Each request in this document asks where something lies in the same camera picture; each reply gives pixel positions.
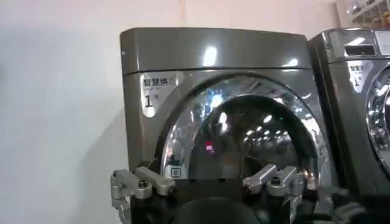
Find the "white sticker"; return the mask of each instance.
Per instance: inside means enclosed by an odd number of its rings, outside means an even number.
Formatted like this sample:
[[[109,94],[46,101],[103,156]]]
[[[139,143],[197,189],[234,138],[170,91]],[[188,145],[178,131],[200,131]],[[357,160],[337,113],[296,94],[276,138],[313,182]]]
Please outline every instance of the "white sticker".
[[[142,112],[153,117],[166,98],[184,81],[179,71],[148,72],[140,75]]]
[[[376,31],[375,36],[379,45],[379,50],[382,55],[390,55],[390,32]]]
[[[364,82],[374,67],[372,61],[348,61],[349,81],[358,93],[363,89]]]

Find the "gray washing machine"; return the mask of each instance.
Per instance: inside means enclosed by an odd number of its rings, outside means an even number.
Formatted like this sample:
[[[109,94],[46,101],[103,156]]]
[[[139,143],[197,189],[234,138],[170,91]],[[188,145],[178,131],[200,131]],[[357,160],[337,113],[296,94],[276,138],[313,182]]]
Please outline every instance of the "gray washing machine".
[[[390,194],[390,31],[328,30],[310,51],[340,185]]]
[[[214,179],[292,165],[308,188],[332,184],[304,36],[137,28],[121,50],[131,170]]]

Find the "white wall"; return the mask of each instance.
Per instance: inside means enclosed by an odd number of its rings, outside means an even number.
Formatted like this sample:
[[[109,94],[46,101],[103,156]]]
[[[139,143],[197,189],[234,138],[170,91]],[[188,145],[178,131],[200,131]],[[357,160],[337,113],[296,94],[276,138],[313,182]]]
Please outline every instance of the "white wall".
[[[215,26],[310,37],[336,25],[327,0],[183,2],[1,1],[0,223],[119,223],[108,176],[127,160],[120,31]]]
[[[189,26],[301,33],[338,27],[335,0],[186,0]]]

